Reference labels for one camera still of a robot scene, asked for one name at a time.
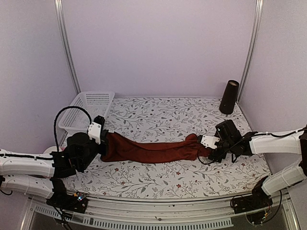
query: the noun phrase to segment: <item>folded red fabric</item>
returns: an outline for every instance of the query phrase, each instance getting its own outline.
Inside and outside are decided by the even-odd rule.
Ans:
[[[178,160],[197,159],[197,155],[207,157],[211,153],[202,144],[197,143],[196,134],[190,134],[185,141],[169,143],[138,143],[118,133],[108,133],[108,150],[101,160],[136,161],[140,163],[165,163]]]

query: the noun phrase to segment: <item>black cylinder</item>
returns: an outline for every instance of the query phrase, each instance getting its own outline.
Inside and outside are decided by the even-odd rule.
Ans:
[[[239,82],[235,80],[229,80],[226,85],[223,98],[220,104],[220,111],[223,114],[232,114],[232,112],[234,111],[238,90]]]

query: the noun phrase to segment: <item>white wall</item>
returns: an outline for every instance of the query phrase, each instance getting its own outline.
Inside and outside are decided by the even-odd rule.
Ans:
[[[256,49],[241,106],[252,128],[286,131],[307,124],[307,4],[264,1]],[[296,155],[267,155],[276,172]],[[307,183],[289,189],[301,229],[307,229]]]
[[[217,96],[240,81],[256,0],[65,0],[83,91]]]
[[[54,145],[54,117],[75,96],[54,1],[0,0],[0,82],[0,148]],[[0,193],[0,229],[18,229],[24,202]]]

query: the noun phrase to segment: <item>table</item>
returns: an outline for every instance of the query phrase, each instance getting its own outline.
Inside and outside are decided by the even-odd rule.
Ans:
[[[242,134],[250,127],[235,105],[222,114],[215,98],[115,98],[105,129],[137,142],[182,141],[190,133],[214,135],[215,125],[232,119]],[[97,156],[84,173],[63,179],[68,190],[96,197],[126,199],[204,199],[248,193],[270,174],[264,156],[241,156],[235,163],[228,154],[221,163],[196,161],[142,164],[102,162]]]

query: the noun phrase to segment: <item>tabletop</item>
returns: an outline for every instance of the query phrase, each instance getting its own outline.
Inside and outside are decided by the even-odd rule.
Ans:
[[[182,141],[191,133],[214,135],[215,126],[234,121],[241,134],[251,131],[235,105],[231,115],[219,111],[214,98],[115,98],[105,129],[137,142]],[[210,198],[250,192],[270,174],[264,156],[231,154],[221,163],[195,161],[143,164],[133,161],[102,162],[98,155],[84,173],[63,179],[68,190],[97,196],[142,199]]]

